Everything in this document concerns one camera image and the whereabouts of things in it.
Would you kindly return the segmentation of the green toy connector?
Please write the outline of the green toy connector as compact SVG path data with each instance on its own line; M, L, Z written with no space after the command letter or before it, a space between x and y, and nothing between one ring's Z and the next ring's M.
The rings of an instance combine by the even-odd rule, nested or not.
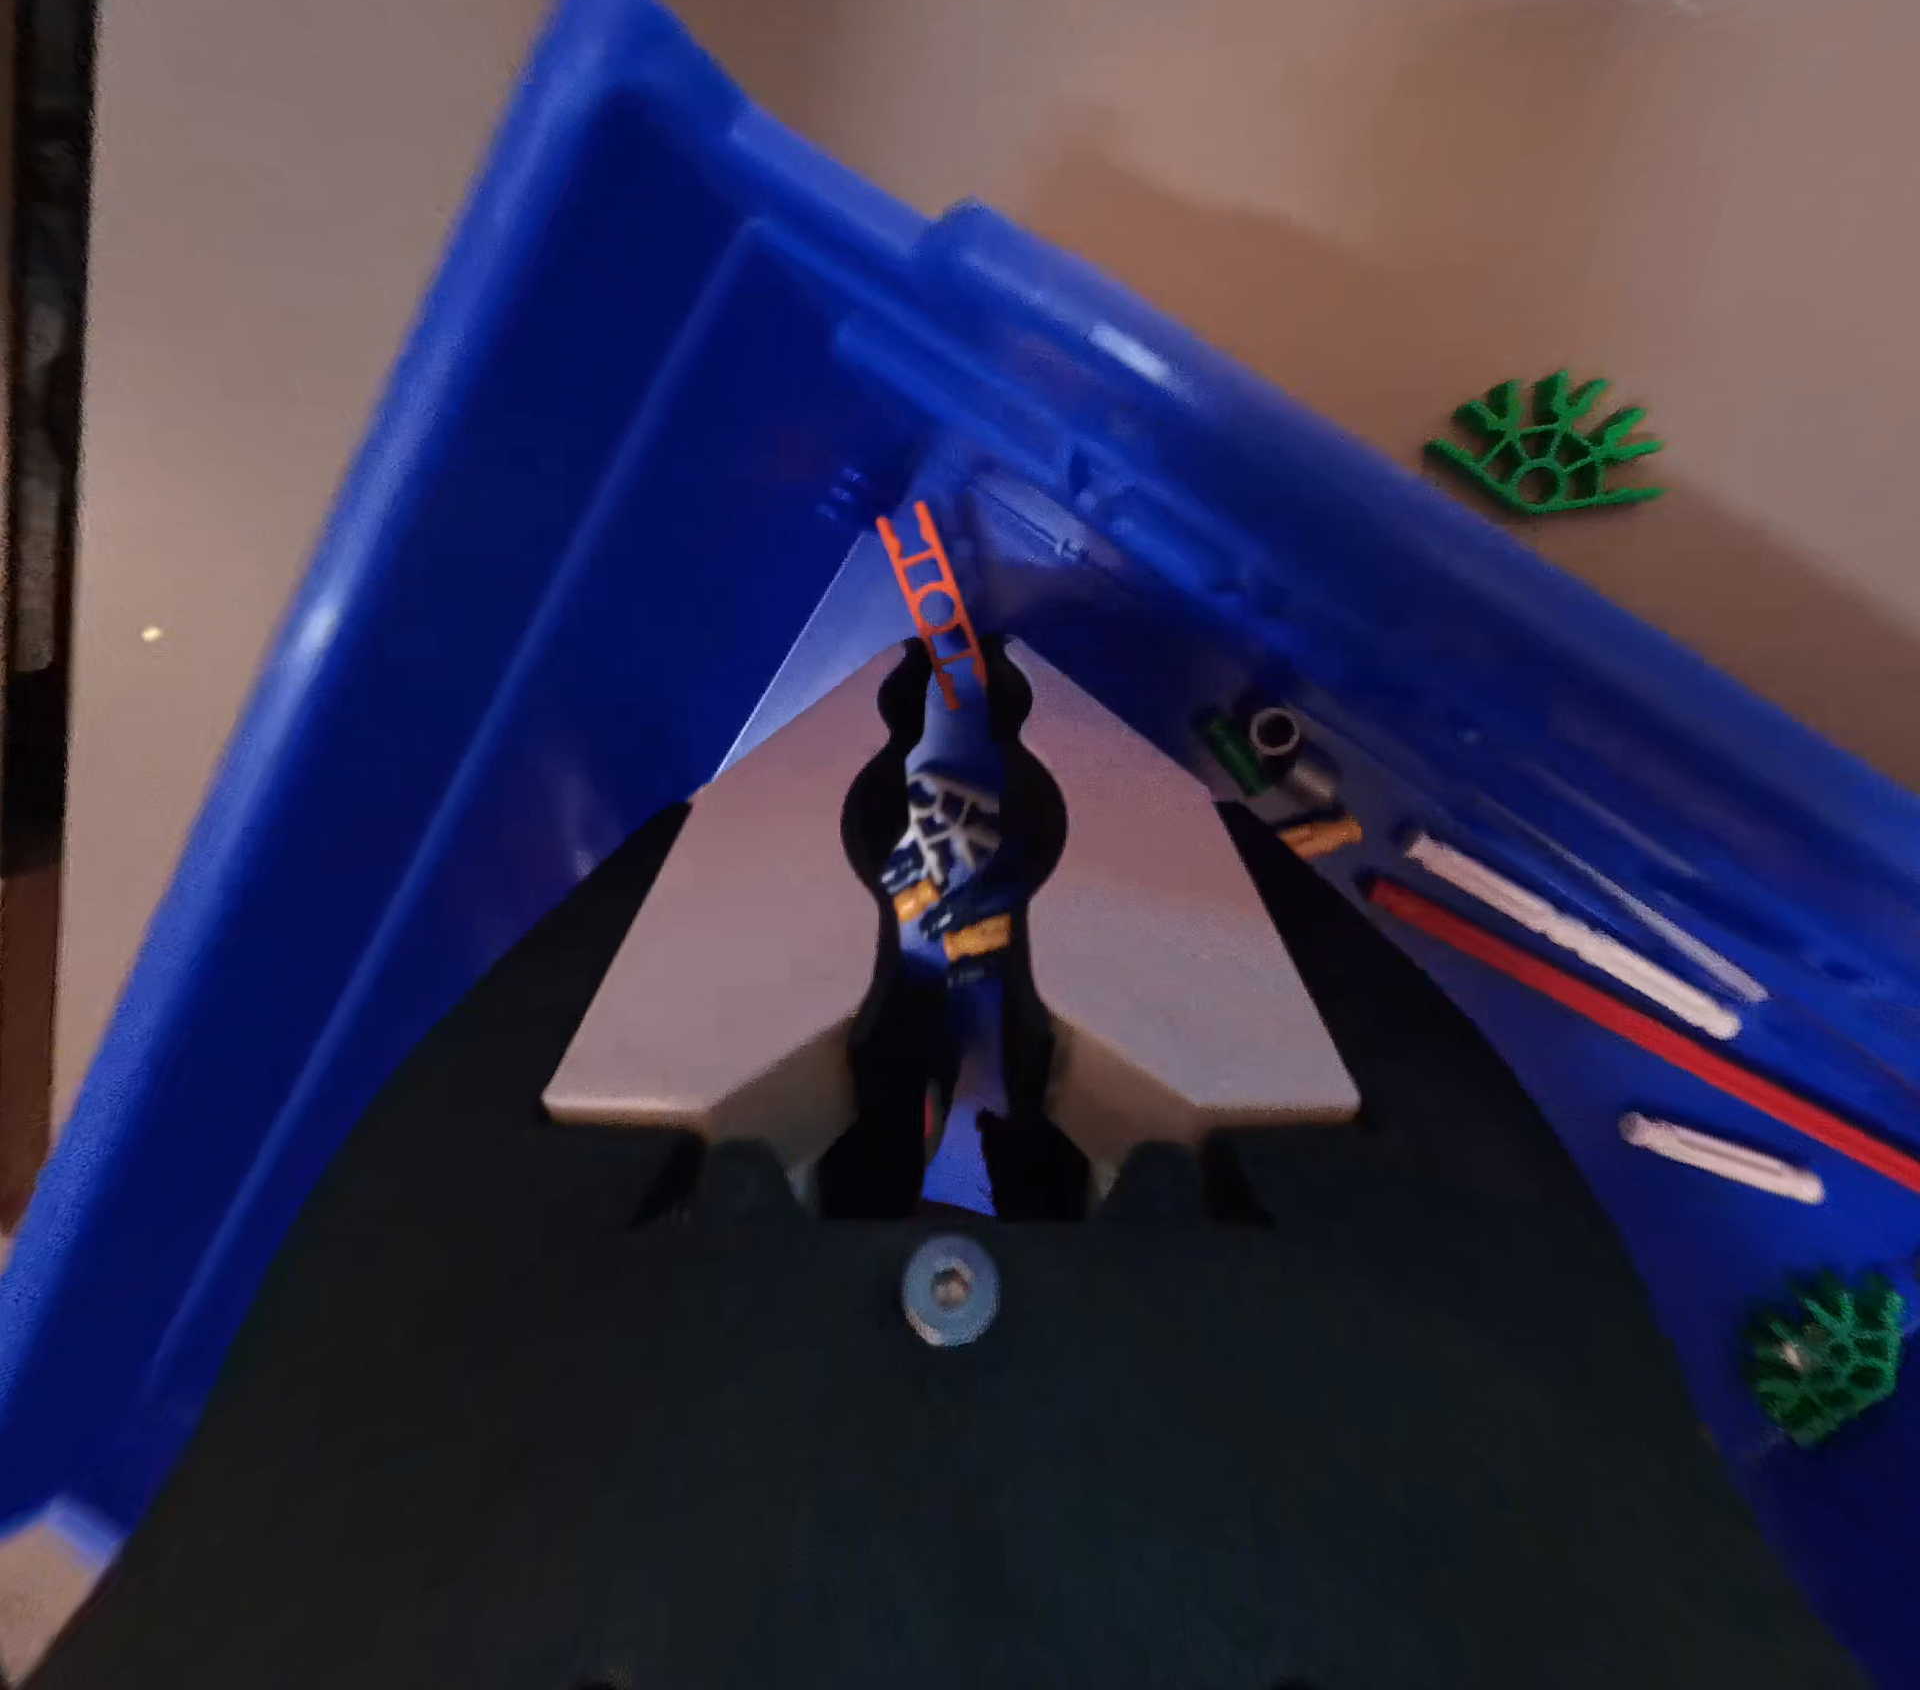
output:
M1893 1396L1906 1334L1908 1299L1883 1270L1822 1270L1750 1311L1742 1375L1788 1444L1817 1447Z
M1617 404L1603 376L1574 379L1563 368L1505 377L1457 404L1423 458L1504 511L1527 519L1635 508L1667 493L1640 468L1664 452L1644 431L1647 410Z

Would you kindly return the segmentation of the grey toy connector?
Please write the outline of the grey toy connector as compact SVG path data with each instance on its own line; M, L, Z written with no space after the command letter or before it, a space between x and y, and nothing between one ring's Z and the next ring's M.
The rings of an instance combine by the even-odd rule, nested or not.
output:
M999 795L931 767L905 775L905 825L890 851L882 885L891 893L920 884L944 892L955 875L980 872L997 851Z

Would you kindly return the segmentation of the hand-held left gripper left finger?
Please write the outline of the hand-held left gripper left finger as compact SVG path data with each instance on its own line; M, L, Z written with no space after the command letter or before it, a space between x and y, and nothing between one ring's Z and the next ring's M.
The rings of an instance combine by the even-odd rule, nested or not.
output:
M931 969L882 873L930 659L888 646L688 804L546 1082L563 1127L766 1146L826 1218L924 1197Z

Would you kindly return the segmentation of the green short toy rod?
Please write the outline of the green short toy rod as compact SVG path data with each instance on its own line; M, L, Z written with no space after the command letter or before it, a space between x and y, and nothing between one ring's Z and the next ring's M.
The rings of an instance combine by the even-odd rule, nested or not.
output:
M1242 798L1256 798L1269 788L1259 752L1223 709L1198 712L1194 729L1213 765Z

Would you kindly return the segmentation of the grey toy sleeve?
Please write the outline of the grey toy sleeve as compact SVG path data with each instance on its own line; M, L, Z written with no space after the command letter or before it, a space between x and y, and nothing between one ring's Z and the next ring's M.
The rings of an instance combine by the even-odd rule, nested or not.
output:
M1340 795L1337 769L1296 709L1263 702L1243 715L1243 737L1259 769L1259 786L1297 813L1323 813Z

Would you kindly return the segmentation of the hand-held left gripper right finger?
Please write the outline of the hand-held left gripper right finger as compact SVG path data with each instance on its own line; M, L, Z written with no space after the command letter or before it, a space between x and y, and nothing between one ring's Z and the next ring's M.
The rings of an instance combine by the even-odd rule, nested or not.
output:
M1358 1119L1355 1077L1212 790L1021 642L990 650L1012 921L997 1218L1084 1218L1140 1146Z

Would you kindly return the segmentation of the long white toy rod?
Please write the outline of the long white toy rod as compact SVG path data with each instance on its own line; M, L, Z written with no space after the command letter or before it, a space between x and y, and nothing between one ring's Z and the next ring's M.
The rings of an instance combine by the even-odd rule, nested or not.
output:
M1692 1029L1720 1044L1729 1044L1739 1036L1744 1023L1734 1006L1678 977L1655 960L1452 844L1418 832L1403 840L1403 859L1475 902L1481 909L1497 911L1505 921L1685 1021Z

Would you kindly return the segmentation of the long red toy rod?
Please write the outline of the long red toy rod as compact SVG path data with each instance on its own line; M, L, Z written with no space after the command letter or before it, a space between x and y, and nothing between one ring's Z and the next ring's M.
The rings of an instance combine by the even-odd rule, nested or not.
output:
M1372 875L1366 899L1407 927L1497 972L1505 981L1557 1003L1659 1061L1681 1069L1769 1119L1802 1133L1871 1173L1917 1193L1917 1159L1882 1133L1836 1114L1814 1097L1667 1027L1629 1001L1602 992L1538 953L1500 938L1444 904L1385 875Z

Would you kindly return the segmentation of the orange toy piece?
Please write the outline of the orange toy piece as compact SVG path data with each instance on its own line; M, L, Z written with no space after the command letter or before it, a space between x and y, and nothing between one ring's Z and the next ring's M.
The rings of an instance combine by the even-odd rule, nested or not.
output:
M880 515L876 536L941 703L957 713L983 699L991 686L987 653L931 506L914 500Z

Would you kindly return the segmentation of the blue storage bin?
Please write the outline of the blue storage bin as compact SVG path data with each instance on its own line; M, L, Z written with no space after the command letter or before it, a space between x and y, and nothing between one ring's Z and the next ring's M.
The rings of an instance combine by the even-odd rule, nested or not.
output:
M996 853L924 1195L541 1104L692 798L888 646L930 504L1212 791L1349 1125L997 1218ZM1279 703L1321 813L1194 719ZM1363 837L1293 856L1283 824ZM1739 1011L1715 1039L1427 834ZM1916 1155L1916 793L1001 214L921 215L660 0L553 0L3 1274L6 1685L1916 1685L1916 1193L1367 902L1473 921ZM1817 1171L1804 1206L1623 1112ZM1751 1311L1883 1272L1817 1447Z

